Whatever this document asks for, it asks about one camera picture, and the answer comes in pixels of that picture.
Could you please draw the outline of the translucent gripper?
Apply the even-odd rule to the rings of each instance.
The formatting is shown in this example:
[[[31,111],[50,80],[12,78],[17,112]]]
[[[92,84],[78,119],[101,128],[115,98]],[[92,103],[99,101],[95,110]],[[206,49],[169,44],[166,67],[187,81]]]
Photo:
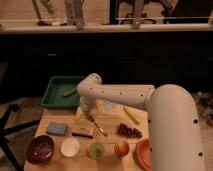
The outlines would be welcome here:
[[[89,121],[94,120],[94,117],[90,114],[90,108],[84,104],[79,104],[75,118],[80,120],[83,116],[85,116]]]

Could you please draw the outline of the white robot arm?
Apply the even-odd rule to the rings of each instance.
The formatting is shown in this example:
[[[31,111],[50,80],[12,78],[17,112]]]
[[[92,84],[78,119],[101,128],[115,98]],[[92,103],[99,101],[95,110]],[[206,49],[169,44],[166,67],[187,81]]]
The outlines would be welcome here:
[[[184,88],[105,85],[92,73],[77,85],[77,91],[85,112],[98,99],[147,112],[152,171],[206,171],[198,110]]]

